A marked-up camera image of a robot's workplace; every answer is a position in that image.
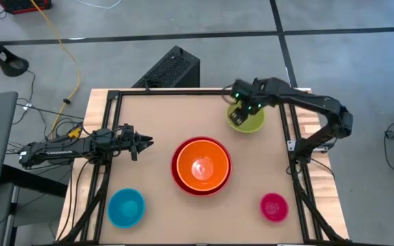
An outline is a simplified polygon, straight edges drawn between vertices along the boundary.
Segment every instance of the orange bowl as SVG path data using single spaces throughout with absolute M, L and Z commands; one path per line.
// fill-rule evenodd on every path
M 226 180 L 230 163 L 222 146 L 200 139 L 188 143 L 180 151 L 176 168 L 186 186 L 195 191 L 210 191 Z

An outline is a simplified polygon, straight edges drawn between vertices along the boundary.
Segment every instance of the red device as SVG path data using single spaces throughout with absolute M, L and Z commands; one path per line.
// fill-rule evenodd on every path
M 51 0 L 34 0 L 41 10 L 49 10 L 52 6 Z M 30 0 L 0 0 L 0 5 L 10 14 L 22 14 L 36 11 L 37 9 Z

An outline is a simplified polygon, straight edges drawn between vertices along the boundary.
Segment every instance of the red bowl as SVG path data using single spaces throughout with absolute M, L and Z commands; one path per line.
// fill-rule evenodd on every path
M 263 196 L 260 203 L 262 215 L 272 222 L 282 222 L 288 215 L 288 203 L 277 193 L 268 193 Z
M 218 187 L 210 190 L 210 191 L 196 191 L 193 190 L 192 188 L 188 187 L 179 177 L 179 174 L 177 172 L 177 159 L 179 157 L 179 154 L 181 152 L 181 150 L 188 145 L 189 143 L 196 141 L 196 140 L 207 140 L 207 141 L 212 141 L 214 143 L 216 143 L 217 145 L 219 145 L 223 151 L 225 151 L 225 153 L 227 154 L 228 157 L 228 162 L 229 162 L 229 169 L 228 169 L 228 173 L 227 173 L 227 177 L 224 180 L 224 182 L 222 182 L 221 185 L 219 185 Z M 215 193 L 217 193 L 219 190 L 221 190 L 223 188 L 223 186 L 228 182 L 229 177 L 231 176 L 231 172 L 232 172 L 232 162 L 231 162 L 231 156 L 229 155 L 227 149 L 217 140 L 212 139 L 210 137 L 192 137 L 186 141 L 184 141 L 174 152 L 174 155 L 172 157 L 171 160 L 171 173 L 172 173 L 172 177 L 174 178 L 174 181 L 176 182 L 177 186 L 179 186 L 182 190 L 186 191 L 187 193 L 191 194 L 191 195 L 195 195 L 195 196 L 208 196 L 208 195 L 213 195 Z

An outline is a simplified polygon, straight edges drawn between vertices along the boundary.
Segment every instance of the bowl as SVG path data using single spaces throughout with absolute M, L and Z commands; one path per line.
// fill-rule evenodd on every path
M 288 215 L 288 203 L 277 193 L 268 193 L 261 199 L 261 214 L 271 222 L 282 222 Z
M 237 104 L 231 105 L 227 108 L 226 116 L 227 116 L 227 122 L 229 123 L 229 126 L 231 126 L 236 131 L 239 131 L 240 133 L 257 132 L 264 125 L 264 119 L 265 119 L 264 110 L 261 109 L 260 111 L 258 111 L 258 113 L 256 115 L 249 115 L 247 120 L 245 120 L 243 122 L 243 124 L 236 126 L 235 124 L 233 124 L 233 122 L 229 118 L 229 114 L 231 114 L 240 105 L 241 105 L 241 102 L 238 102 Z
M 131 228 L 144 216 L 145 201 L 135 189 L 117 191 L 107 205 L 107 216 L 117 228 Z
M 195 191 L 210 191 L 226 180 L 230 164 L 220 144 L 195 139 L 179 152 L 176 168 L 179 178 Z
M 177 159 L 179 157 L 179 153 L 181 152 L 181 150 L 189 143 L 196 141 L 196 140 L 207 140 L 207 141 L 213 141 L 216 144 L 218 144 L 227 154 L 228 156 L 228 162 L 229 162 L 229 169 L 228 169 L 228 173 L 227 173 L 227 177 L 225 178 L 224 182 L 222 184 L 220 184 L 218 187 L 210 190 L 210 191 L 196 191 L 193 190 L 192 188 L 188 187 L 179 177 L 179 173 L 177 172 Z M 229 153 L 227 151 L 227 149 L 218 141 L 208 138 L 208 137 L 194 137 L 191 139 L 188 139 L 187 141 L 183 142 L 174 152 L 174 155 L 172 157 L 171 160 L 171 173 L 172 173 L 172 177 L 175 181 L 175 183 L 177 184 L 177 186 L 179 188 L 181 188 L 182 190 L 184 190 L 185 192 L 191 194 L 191 195 L 195 195 L 195 196 L 209 196 L 209 195 L 213 195 L 215 193 L 217 193 L 218 191 L 220 191 L 223 186 L 228 182 L 229 177 L 231 176 L 231 172 L 232 172 L 232 166 L 231 166 L 231 157 L 229 156 Z

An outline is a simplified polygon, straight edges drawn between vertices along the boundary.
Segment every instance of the black box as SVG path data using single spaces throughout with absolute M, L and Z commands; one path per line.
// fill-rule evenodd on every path
M 132 88 L 200 87 L 200 59 L 174 46 Z

